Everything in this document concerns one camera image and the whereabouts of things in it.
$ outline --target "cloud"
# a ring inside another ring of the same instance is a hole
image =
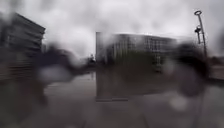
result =
[[[209,47],[222,26],[222,0],[23,0],[20,13],[47,28],[44,43],[60,42],[80,57],[95,53],[95,32],[196,38],[203,10]]]

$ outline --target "street lamp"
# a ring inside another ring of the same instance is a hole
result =
[[[197,28],[195,29],[195,33],[197,33],[198,35],[198,42],[200,44],[200,34],[202,34],[202,39],[203,39],[203,43],[204,43],[204,55],[205,57],[207,57],[207,47],[206,47],[206,41],[205,41],[205,32],[204,32],[204,28],[203,28],[203,24],[202,24],[202,20],[201,20],[201,14],[202,11],[198,10],[194,13],[194,15],[198,16],[198,20],[200,25],[197,26]]]

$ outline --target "building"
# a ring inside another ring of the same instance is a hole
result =
[[[129,51],[149,52],[155,56],[156,64],[161,64],[162,59],[169,52],[169,47],[175,39],[134,34],[113,34],[115,38],[107,45],[102,40],[103,33],[96,33],[96,61],[108,62],[109,58],[127,54]]]
[[[15,13],[12,22],[4,31],[4,46],[20,51],[29,57],[42,51],[42,39],[45,28]]]

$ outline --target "wet road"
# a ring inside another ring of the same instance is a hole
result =
[[[175,90],[101,102],[104,100],[96,100],[95,76],[87,74],[68,83],[49,85],[44,91],[47,105],[37,107],[19,125],[23,128],[224,127],[223,89],[209,87],[203,102],[201,97],[185,99]]]

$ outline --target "overcast sky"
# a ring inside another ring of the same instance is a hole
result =
[[[23,0],[16,9],[46,28],[44,43],[57,41],[79,57],[95,53],[95,32],[196,38],[201,9],[208,46],[224,23],[222,0]]]

